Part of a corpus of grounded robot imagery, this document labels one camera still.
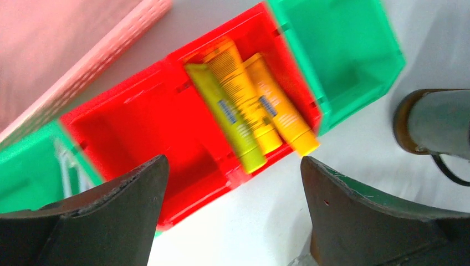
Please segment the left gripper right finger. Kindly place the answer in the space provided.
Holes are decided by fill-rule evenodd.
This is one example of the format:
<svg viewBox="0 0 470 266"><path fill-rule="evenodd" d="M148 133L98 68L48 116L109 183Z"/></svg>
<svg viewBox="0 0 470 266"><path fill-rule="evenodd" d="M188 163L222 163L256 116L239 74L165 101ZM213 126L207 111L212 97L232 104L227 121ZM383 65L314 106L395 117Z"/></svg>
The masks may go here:
<svg viewBox="0 0 470 266"><path fill-rule="evenodd" d="M300 169L318 264L469 264L468 213L393 196L313 157Z"/></svg>

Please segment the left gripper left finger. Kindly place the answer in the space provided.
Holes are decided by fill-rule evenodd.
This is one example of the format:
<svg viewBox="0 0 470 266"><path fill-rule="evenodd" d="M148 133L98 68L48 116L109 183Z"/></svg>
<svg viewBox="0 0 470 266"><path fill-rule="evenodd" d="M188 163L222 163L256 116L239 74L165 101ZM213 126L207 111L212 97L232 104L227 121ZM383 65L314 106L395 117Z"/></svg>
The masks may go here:
<svg viewBox="0 0 470 266"><path fill-rule="evenodd" d="M158 155L76 196L1 214L1 264L146 265L168 176Z"/></svg>

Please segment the clear holder with brown ends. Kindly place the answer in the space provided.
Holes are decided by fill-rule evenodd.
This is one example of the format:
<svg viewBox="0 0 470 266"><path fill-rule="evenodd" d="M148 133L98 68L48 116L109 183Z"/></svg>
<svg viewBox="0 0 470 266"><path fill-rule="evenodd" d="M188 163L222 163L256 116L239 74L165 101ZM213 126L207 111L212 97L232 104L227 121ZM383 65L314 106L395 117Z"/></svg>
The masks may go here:
<svg viewBox="0 0 470 266"><path fill-rule="evenodd" d="M319 266L318 261L311 251L312 247L316 247L315 245L314 236L311 234L309 239L305 242L301 253L295 257L288 266Z"/></svg>

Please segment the red plastic bin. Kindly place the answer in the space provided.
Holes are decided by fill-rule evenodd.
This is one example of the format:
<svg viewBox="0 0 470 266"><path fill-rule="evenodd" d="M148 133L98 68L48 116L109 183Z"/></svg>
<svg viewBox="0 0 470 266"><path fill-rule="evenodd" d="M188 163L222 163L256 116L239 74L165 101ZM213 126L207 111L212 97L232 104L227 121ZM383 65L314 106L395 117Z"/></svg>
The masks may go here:
<svg viewBox="0 0 470 266"><path fill-rule="evenodd" d="M169 178L157 223L166 231L193 212L249 181L183 66L222 37L248 59L265 58L273 76L306 123L318 132L321 111L267 3L254 7L170 53L60 117L103 182L156 155L169 162Z"/></svg>

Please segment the black mug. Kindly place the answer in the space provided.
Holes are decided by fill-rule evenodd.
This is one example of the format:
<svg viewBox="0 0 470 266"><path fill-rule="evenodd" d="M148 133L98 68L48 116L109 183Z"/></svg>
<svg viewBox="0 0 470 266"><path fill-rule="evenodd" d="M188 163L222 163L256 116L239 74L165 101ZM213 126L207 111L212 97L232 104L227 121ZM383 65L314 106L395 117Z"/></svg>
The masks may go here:
<svg viewBox="0 0 470 266"><path fill-rule="evenodd" d="M469 161L469 89L421 89L411 95L417 96L406 122L411 140L449 180L469 187L469 181L452 172L441 157Z"/></svg>

